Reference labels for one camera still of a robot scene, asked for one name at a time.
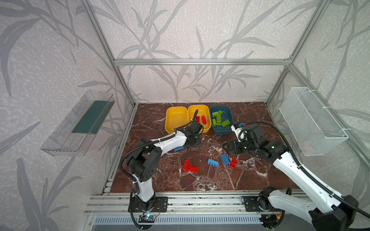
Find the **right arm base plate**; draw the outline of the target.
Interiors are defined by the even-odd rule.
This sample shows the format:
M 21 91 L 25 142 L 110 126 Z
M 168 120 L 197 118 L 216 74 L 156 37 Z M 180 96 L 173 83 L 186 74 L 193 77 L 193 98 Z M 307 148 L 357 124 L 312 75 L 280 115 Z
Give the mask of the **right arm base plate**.
M 243 196 L 241 201 L 245 206 L 246 212 L 272 212 L 275 208 L 270 203 L 268 197 L 276 190 L 274 187 L 267 187 L 258 196 Z

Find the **green brick underside up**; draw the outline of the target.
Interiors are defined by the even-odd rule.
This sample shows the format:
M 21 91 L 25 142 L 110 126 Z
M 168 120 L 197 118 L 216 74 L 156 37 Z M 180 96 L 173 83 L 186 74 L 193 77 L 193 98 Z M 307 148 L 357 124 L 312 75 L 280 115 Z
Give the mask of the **green brick underside up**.
M 217 125 L 217 126 L 220 126 L 220 125 L 221 125 L 221 123 L 222 123 L 222 117 L 221 117 L 221 115 L 220 115 L 220 114 L 217 114 L 217 115 L 216 115 L 216 125 Z

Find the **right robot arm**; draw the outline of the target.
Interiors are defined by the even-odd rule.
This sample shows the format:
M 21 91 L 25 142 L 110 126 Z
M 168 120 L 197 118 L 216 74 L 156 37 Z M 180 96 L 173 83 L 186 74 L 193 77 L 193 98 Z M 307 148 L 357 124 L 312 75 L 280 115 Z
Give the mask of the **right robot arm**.
M 251 132 L 243 141 L 226 142 L 223 149 L 228 154 L 249 153 L 265 158 L 310 198 L 310 201 L 305 201 L 274 187 L 267 187 L 259 193 L 261 209 L 287 211 L 307 221 L 317 231 L 346 231 L 352 225 L 356 211 L 346 203 L 357 206 L 357 200 L 350 195 L 342 196 L 312 172 L 304 170 L 304 166 L 294 160 L 288 148 L 280 141 L 269 141 L 266 136 Z

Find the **green brick bottom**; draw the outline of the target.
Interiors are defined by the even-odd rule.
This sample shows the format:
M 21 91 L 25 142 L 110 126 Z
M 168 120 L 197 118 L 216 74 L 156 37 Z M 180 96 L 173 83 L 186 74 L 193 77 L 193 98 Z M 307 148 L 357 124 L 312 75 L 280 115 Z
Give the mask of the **green brick bottom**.
M 231 124 L 231 122 L 230 122 L 229 120 L 225 120 L 225 121 L 223 121 L 223 122 L 221 123 L 221 126 L 222 126 L 223 128 L 225 128 L 225 127 L 229 126 L 230 124 Z

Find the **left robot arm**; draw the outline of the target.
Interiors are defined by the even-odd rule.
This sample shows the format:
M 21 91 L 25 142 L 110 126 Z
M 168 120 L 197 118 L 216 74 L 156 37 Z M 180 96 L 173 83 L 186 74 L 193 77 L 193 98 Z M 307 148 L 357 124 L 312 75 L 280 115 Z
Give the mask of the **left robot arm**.
M 120 166 L 120 170 L 133 180 L 137 189 L 135 195 L 141 202 L 148 203 L 155 198 L 152 176 L 157 171 L 160 158 L 181 146 L 199 147 L 203 132 L 203 125 L 193 119 L 162 138 L 142 139 L 136 148 L 125 155 L 130 173 L 124 171 L 123 166 Z

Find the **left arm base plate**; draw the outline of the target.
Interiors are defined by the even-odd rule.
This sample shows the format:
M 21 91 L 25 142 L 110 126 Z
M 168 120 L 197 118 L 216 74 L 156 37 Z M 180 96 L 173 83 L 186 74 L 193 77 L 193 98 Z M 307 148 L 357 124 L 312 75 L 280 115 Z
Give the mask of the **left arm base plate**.
M 168 199 L 165 196 L 154 196 L 148 202 L 144 202 L 138 196 L 131 197 L 128 211 L 133 213 L 167 212 Z

